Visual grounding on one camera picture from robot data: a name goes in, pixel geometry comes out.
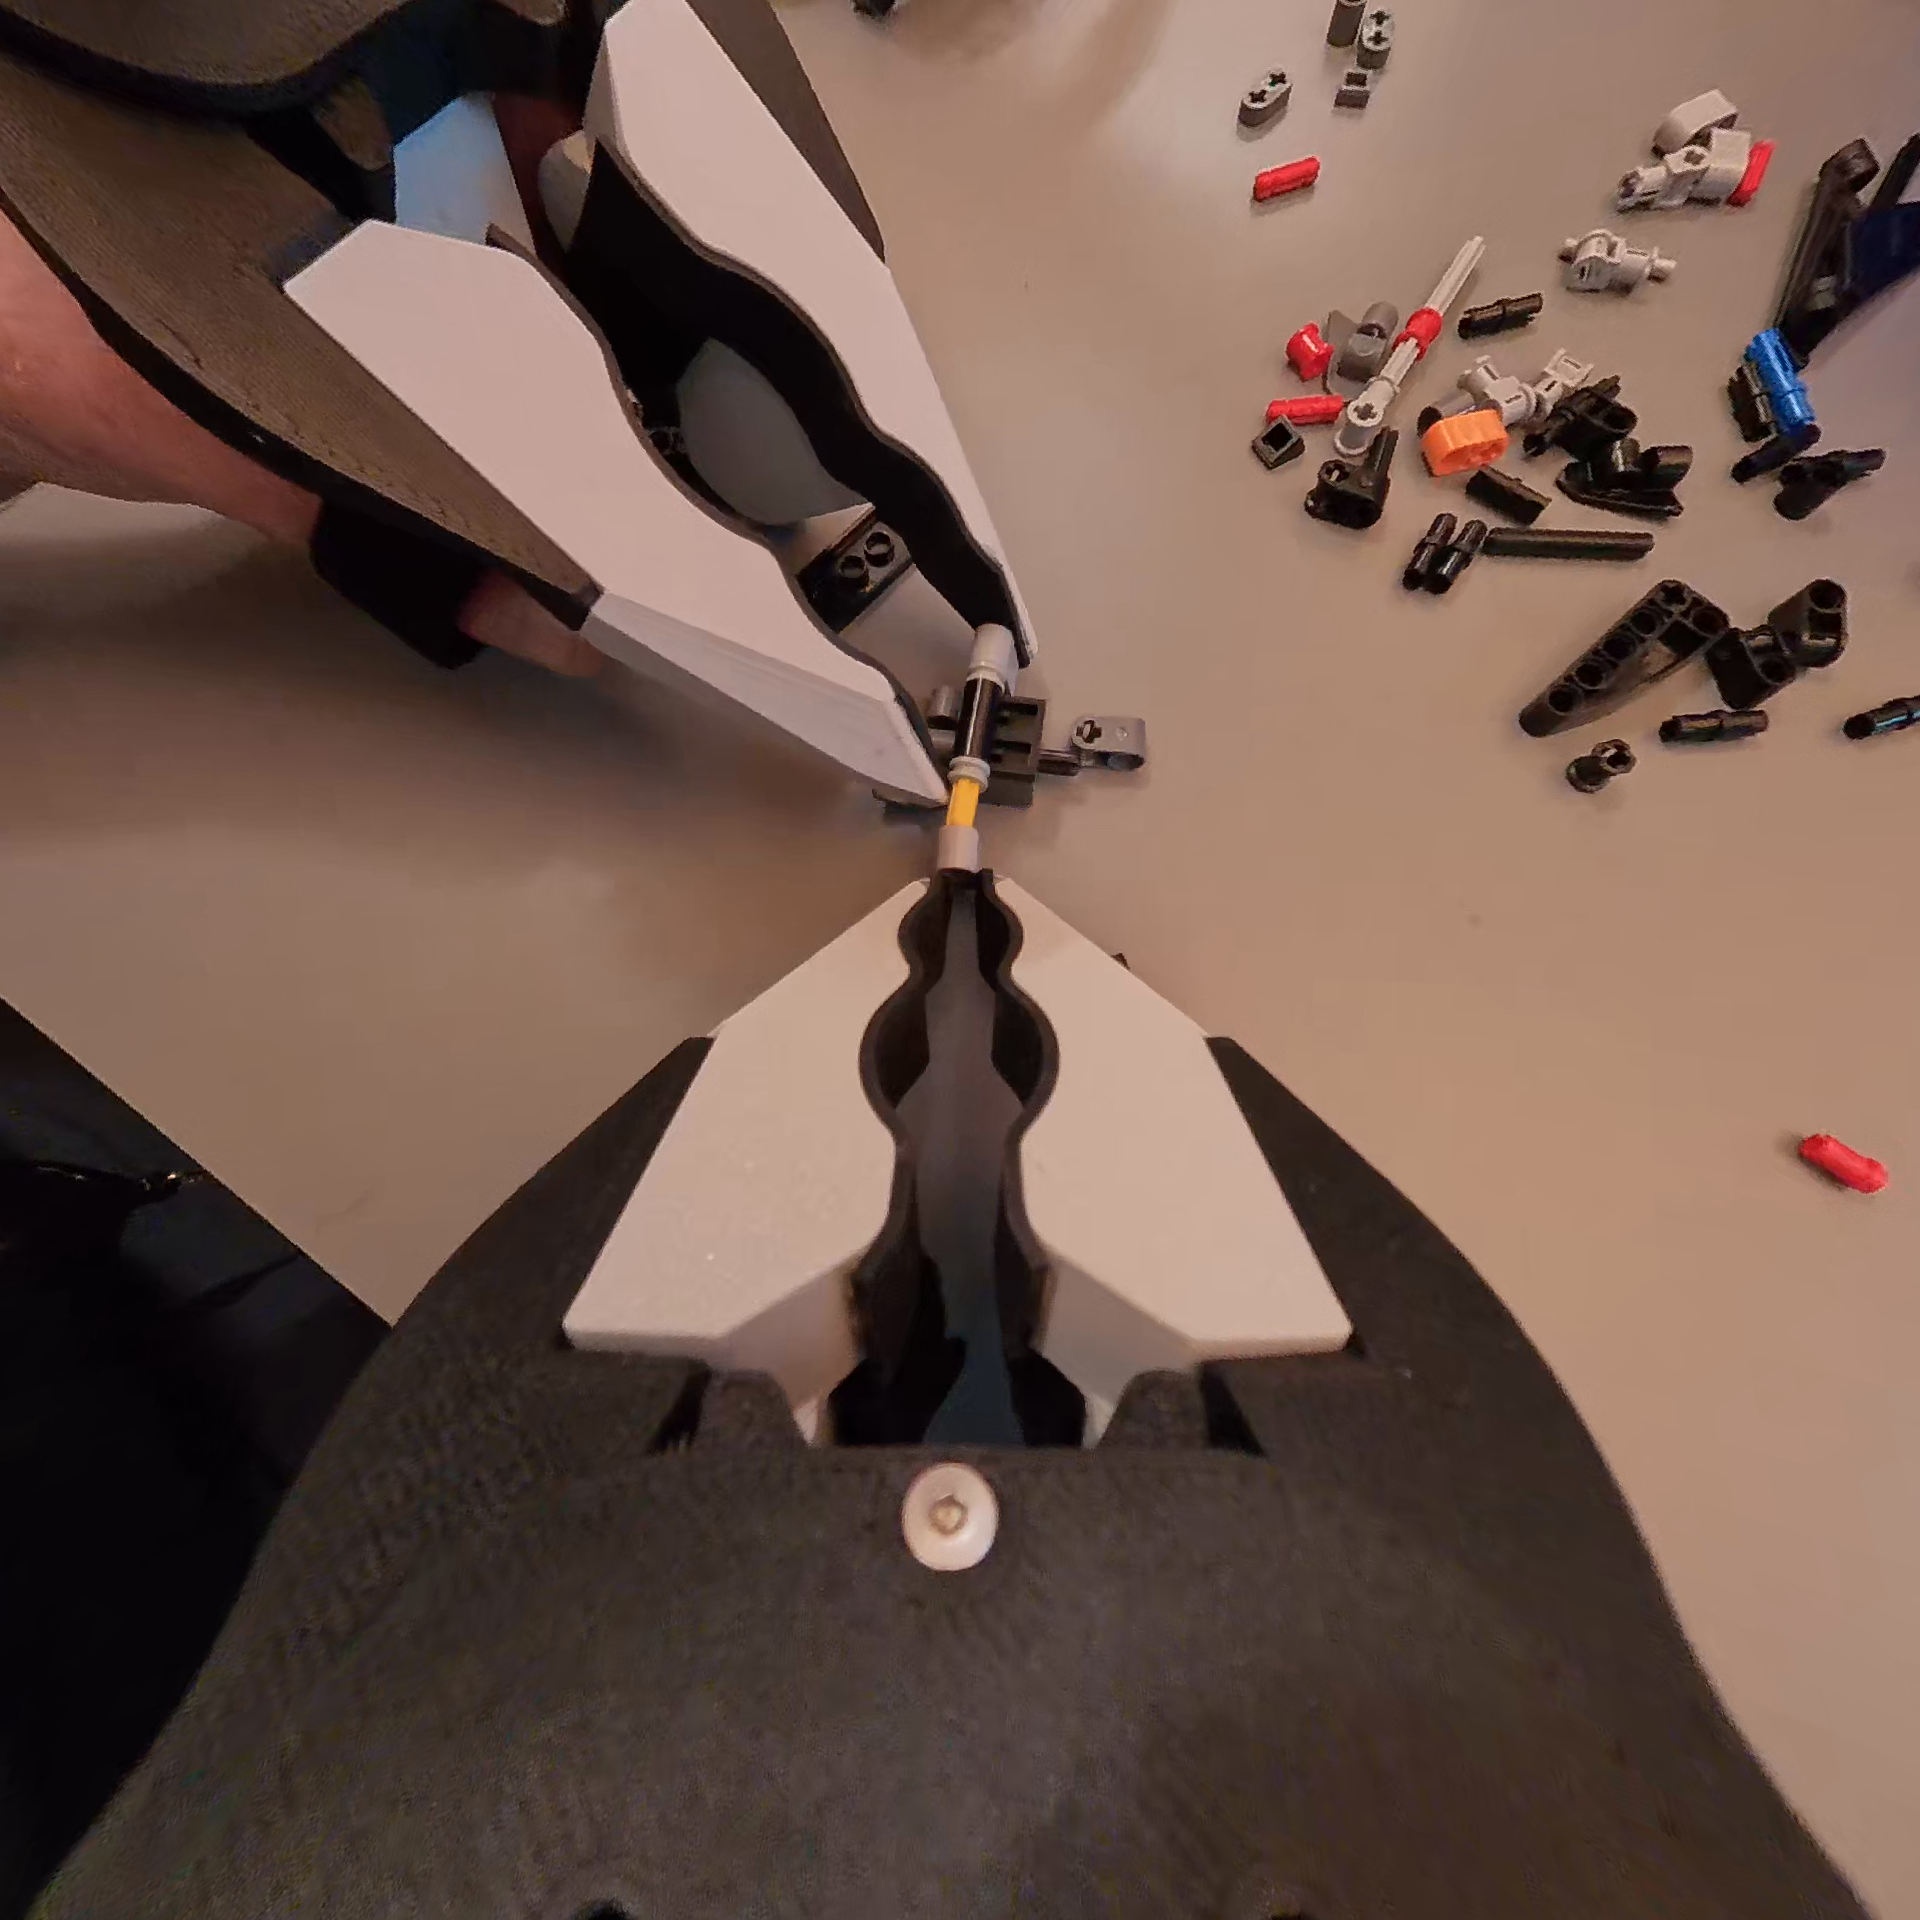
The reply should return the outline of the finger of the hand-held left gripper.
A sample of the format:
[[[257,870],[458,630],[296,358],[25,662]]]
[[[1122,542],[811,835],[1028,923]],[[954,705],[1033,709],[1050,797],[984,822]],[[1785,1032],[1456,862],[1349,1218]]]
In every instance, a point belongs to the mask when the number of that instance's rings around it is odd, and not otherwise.
[[[563,260],[670,465],[777,529],[872,508],[971,628],[1038,642],[885,243],[767,2],[623,2],[563,146]]]
[[[286,291],[589,576],[585,630],[606,656],[700,684],[872,788],[944,800],[901,687],[660,465],[596,332],[538,262],[361,222]]]

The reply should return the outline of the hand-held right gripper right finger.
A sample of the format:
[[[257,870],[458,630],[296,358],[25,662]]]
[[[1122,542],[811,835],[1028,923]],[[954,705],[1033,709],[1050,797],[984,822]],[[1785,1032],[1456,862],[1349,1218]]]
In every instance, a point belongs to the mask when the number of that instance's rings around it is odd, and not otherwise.
[[[1028,1338],[1088,1436],[1148,1373],[1342,1351],[1350,1318],[1204,1026],[1008,877],[979,946],[1043,1272]]]

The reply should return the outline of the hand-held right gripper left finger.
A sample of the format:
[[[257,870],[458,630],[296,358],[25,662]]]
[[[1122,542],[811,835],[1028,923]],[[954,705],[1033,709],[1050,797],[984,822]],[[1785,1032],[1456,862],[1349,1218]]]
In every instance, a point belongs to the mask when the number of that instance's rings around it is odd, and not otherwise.
[[[895,1194],[860,1045],[908,976],[901,923],[926,891],[903,884],[709,1037],[567,1307],[571,1347],[763,1373],[818,1440],[860,1357],[852,1276]]]

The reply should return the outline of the yellow axle lego assembly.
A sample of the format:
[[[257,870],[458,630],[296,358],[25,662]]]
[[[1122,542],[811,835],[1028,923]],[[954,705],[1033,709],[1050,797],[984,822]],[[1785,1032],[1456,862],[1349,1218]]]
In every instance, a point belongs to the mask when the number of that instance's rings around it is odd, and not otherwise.
[[[1043,779],[1075,779],[1087,770],[1074,744],[1043,743],[1044,703],[1017,691],[1017,671],[1013,630],[979,623],[945,721],[930,723],[951,828],[979,828],[988,808],[1030,808]]]

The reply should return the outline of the black triangular lego beam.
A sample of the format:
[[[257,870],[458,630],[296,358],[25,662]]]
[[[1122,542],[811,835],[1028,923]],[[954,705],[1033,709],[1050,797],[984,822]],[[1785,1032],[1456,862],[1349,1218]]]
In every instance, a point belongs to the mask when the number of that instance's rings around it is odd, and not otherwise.
[[[1660,581],[1519,711],[1519,729],[1547,740],[1590,727],[1733,630],[1721,606],[1685,581]]]

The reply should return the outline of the pile of lego pieces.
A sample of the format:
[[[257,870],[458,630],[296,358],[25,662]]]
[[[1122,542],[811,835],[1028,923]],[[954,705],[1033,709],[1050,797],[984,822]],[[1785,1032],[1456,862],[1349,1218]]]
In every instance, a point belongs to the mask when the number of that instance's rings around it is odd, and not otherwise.
[[[1653,128],[1649,157],[1617,182],[1614,211],[1748,206],[1771,154],[1775,142],[1748,131],[1740,108],[1709,87]],[[1361,319],[1332,313],[1286,339],[1283,358],[1304,390],[1266,408],[1248,452],[1281,470],[1304,457],[1308,426],[1331,429],[1304,493],[1315,521],[1380,525],[1400,443],[1391,413],[1448,320],[1464,342],[1485,342],[1540,319],[1540,291],[1460,305],[1481,258],[1485,239],[1473,239],[1429,299],[1408,313],[1372,303]],[[1771,481],[1771,511],[1785,521],[1807,521],[1885,468],[1885,449],[1825,444],[1807,370],[1836,332],[1913,278],[1917,137],[1889,160],[1853,139],[1814,169],[1780,297],[1727,379],[1740,435],[1733,481]],[[1466,505],[1481,508],[1481,515],[1438,512],[1409,551],[1400,587],[1433,597],[1452,592],[1474,560],[1642,562],[1653,552],[1653,525],[1685,512],[1682,481],[1696,470],[1691,444],[1639,435],[1620,375],[1571,351],[1553,351],[1532,376],[1500,370],[1491,356],[1473,358],[1452,397],[1418,412],[1416,454],[1433,480],[1460,480]],[[1682,664],[1704,667],[1717,705],[1660,721],[1668,749],[1762,737],[1779,691],[1843,657],[1850,594],[1835,579],[1811,579],[1760,621],[1733,623]]]

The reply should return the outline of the black flat lego plate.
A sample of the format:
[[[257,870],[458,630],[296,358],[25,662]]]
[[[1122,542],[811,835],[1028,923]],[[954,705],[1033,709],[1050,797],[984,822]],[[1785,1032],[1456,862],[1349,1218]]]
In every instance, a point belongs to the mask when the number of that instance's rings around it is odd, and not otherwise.
[[[917,560],[897,525],[870,508],[800,566],[797,592],[831,633],[849,633],[911,570]]]

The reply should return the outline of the person's left hand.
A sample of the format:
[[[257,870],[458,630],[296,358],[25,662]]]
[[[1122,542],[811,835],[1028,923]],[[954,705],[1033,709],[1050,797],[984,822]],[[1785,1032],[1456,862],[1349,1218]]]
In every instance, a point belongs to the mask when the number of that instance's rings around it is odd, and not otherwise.
[[[3,488],[180,505],[308,551],[322,502],[183,413],[3,222]]]

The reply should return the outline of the person's legs blue pants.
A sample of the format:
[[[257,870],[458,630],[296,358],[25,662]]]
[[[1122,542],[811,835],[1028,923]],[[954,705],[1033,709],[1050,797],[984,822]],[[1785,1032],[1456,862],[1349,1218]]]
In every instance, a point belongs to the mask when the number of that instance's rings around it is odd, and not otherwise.
[[[389,1322],[3,1008],[3,1630],[191,1660]]]

